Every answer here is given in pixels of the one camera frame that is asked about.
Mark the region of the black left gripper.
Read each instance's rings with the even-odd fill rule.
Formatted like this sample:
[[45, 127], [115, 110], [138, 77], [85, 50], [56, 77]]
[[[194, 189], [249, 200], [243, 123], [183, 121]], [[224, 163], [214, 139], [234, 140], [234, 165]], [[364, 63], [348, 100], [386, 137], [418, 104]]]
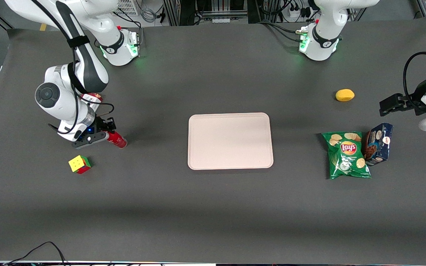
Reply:
[[426, 104], [422, 97], [426, 95], [426, 79], [418, 84], [415, 89], [415, 102], [409, 97], [404, 97], [401, 93], [395, 93], [380, 101], [379, 113], [381, 117], [397, 111], [413, 110], [416, 113], [426, 111]]

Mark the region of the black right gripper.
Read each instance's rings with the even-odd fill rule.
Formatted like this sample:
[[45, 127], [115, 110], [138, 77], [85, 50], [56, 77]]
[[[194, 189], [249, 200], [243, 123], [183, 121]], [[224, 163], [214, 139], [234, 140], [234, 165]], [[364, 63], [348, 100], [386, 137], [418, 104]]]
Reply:
[[116, 124], [113, 117], [106, 119], [96, 119], [90, 126], [84, 131], [84, 140], [107, 140], [108, 132], [115, 132]]

